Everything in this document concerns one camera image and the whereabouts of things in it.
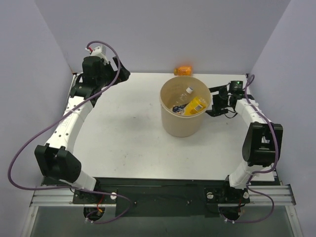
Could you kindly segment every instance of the yellow bottle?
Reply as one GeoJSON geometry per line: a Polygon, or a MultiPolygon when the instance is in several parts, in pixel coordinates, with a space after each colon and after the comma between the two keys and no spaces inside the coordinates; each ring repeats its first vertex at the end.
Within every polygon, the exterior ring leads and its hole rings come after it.
{"type": "Polygon", "coordinates": [[[191,66],[182,66],[179,68],[175,68],[173,70],[173,74],[176,76],[191,76],[192,75],[192,67],[191,66]]]}
{"type": "Polygon", "coordinates": [[[185,108],[183,115],[195,115],[205,109],[207,102],[200,96],[195,97],[185,108]]]}

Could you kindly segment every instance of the bucket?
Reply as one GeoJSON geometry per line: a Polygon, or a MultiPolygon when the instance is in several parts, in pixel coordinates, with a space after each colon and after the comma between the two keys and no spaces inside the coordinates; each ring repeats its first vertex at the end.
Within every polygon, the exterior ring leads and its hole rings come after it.
{"type": "Polygon", "coordinates": [[[208,109],[210,103],[211,93],[202,81],[189,76],[180,76],[170,79],[163,85],[160,91],[163,128],[175,137],[191,136],[200,128],[204,118],[204,112],[208,109]],[[194,89],[192,92],[193,97],[201,96],[207,102],[206,108],[190,116],[179,115],[172,112],[170,108],[189,86],[194,89]]]}

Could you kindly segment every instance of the bottle cap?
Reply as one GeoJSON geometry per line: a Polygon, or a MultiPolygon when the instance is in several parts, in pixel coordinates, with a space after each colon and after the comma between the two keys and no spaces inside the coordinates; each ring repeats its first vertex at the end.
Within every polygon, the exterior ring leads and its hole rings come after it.
{"type": "Polygon", "coordinates": [[[193,92],[193,88],[189,86],[189,87],[186,89],[186,91],[187,91],[189,94],[191,94],[191,93],[193,92]]]}

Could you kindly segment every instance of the plastic bottle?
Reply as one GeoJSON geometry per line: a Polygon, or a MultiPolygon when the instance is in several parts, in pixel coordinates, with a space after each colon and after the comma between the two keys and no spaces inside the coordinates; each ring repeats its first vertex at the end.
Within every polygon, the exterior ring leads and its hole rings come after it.
{"type": "Polygon", "coordinates": [[[176,76],[191,76],[192,75],[192,67],[191,66],[182,66],[179,68],[175,68],[173,70],[173,74],[176,76]]]}
{"type": "Polygon", "coordinates": [[[195,115],[205,109],[207,102],[200,96],[195,97],[180,114],[195,115]]]}
{"type": "Polygon", "coordinates": [[[193,92],[193,88],[189,86],[185,90],[185,92],[183,92],[179,96],[179,98],[177,99],[177,101],[174,103],[172,107],[188,104],[193,99],[192,92],[193,92]]]}

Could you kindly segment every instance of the screw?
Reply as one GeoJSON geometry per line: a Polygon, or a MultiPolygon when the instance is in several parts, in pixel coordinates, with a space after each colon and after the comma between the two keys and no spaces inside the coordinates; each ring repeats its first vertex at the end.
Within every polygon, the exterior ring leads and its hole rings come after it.
{"type": "Polygon", "coordinates": [[[212,192],[208,192],[208,193],[206,194],[206,197],[207,197],[207,199],[213,199],[213,198],[214,198],[214,195],[213,195],[212,192]]]}
{"type": "Polygon", "coordinates": [[[243,193],[243,198],[244,199],[248,199],[249,198],[249,193],[248,192],[244,192],[243,193]]]}
{"type": "Polygon", "coordinates": [[[111,198],[112,200],[115,200],[115,199],[117,199],[117,196],[111,195],[110,198],[111,198]]]}

